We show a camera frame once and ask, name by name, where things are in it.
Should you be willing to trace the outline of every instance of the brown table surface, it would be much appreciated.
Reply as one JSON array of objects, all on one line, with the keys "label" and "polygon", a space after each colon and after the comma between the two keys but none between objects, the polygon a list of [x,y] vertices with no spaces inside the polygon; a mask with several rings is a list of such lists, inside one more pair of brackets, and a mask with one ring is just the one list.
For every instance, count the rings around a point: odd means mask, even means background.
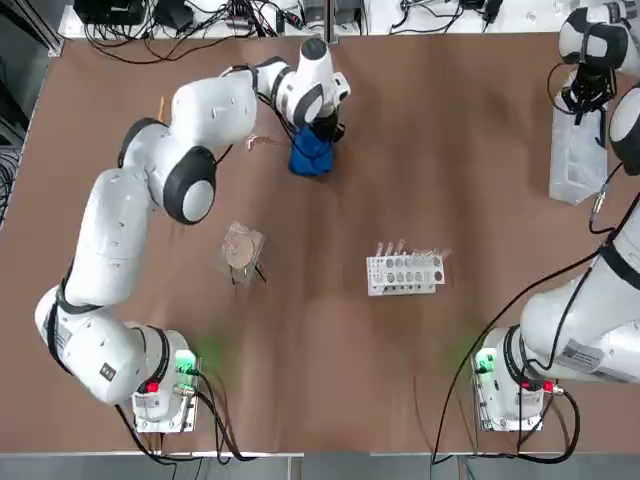
[{"label": "brown table surface", "polygon": [[[482,327],[518,290],[597,244],[587,232],[590,202],[547,196],[545,84],[556,44],[556,35],[341,40],[334,63],[353,94],[341,110],[347,135],[335,170],[319,181],[296,177],[287,148],[237,145],[202,224],[153,217],[138,286],[118,318],[175,328],[196,348],[218,344],[243,451],[431,451],[451,375]],[[135,120],[155,116],[160,97],[169,105],[181,84],[229,65],[272,55],[295,64],[299,45],[229,41],[141,67],[71,42],[51,62],[0,235],[0,451],[135,449],[115,410],[49,357],[34,307],[65,272],[94,179],[115,166]],[[264,107],[255,131],[285,138]],[[635,188],[615,179],[603,223],[622,214]],[[233,220],[266,235],[266,287],[234,288],[217,270]],[[436,295],[367,297],[365,257],[399,238],[451,249]],[[502,323],[517,322],[521,307]],[[567,388],[581,408],[580,451],[638,452],[637,387]],[[442,452],[476,444],[468,377],[457,391]],[[197,432],[169,438],[167,449],[213,450],[212,425],[201,409]],[[558,425],[552,416],[527,449],[563,450]],[[511,451],[513,441],[484,434],[477,448]]]}]

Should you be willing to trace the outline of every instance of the label sticker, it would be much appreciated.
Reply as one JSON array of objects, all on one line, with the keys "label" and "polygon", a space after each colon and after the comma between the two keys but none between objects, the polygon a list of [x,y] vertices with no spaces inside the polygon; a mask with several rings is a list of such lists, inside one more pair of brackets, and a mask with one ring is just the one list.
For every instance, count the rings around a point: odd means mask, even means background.
[{"label": "label sticker", "polygon": [[100,375],[111,381],[116,376],[116,371],[108,363],[103,363],[102,368],[100,368]]},{"label": "label sticker", "polygon": [[591,373],[598,368],[603,357],[604,352],[599,348],[582,345],[580,342],[570,339],[556,361],[569,368]]},{"label": "label sticker", "polygon": [[137,408],[153,408],[160,405],[160,402],[155,399],[156,395],[134,395],[133,398],[136,402]]}]

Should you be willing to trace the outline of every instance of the blue cloth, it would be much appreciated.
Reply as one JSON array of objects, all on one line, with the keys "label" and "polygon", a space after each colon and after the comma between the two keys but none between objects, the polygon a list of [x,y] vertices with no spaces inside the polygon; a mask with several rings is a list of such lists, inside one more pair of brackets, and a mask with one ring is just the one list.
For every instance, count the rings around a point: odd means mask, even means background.
[{"label": "blue cloth", "polygon": [[289,170],[304,177],[317,177],[333,169],[331,142],[321,142],[309,127],[293,137]]}]

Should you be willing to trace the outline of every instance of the transparent plastic container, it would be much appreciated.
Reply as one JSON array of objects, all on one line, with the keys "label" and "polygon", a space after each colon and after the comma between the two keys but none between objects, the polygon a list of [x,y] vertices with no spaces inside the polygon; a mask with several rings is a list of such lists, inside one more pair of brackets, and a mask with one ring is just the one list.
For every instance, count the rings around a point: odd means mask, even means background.
[{"label": "transparent plastic container", "polygon": [[[568,110],[560,93],[555,103]],[[575,125],[575,116],[553,109],[549,197],[577,205],[598,193],[607,178],[607,150],[600,137],[600,112],[591,112]]]}]

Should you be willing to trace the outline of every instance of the white robotic arm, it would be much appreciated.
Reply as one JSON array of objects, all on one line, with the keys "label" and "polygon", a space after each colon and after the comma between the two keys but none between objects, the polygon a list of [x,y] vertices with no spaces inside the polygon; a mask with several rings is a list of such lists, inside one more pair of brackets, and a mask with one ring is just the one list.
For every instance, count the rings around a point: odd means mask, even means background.
[{"label": "white robotic arm", "polygon": [[137,417],[174,418],[183,402],[174,389],[176,352],[188,350],[187,342],[175,331],[121,323],[110,311],[136,284],[152,211],[160,208],[185,225],[206,217],[216,190],[212,152],[251,133],[256,95],[292,128],[313,128],[335,117],[349,93],[326,44],[314,38],[304,42],[297,71],[277,57],[233,67],[181,87],[170,125],[136,122],[120,150],[120,168],[101,173],[93,186],[72,266],[36,307],[38,330],[60,366],[104,403],[133,396]]},{"label": "white robotic arm", "polygon": [[[630,21],[636,16],[636,2],[579,8],[562,27],[560,54],[566,63],[640,76]],[[609,138],[625,171],[639,174],[638,86],[614,111]],[[473,361],[482,428],[531,430],[540,419],[546,379],[640,383],[639,272],[640,209],[634,203],[586,273],[534,295],[519,326],[486,337]]]}]

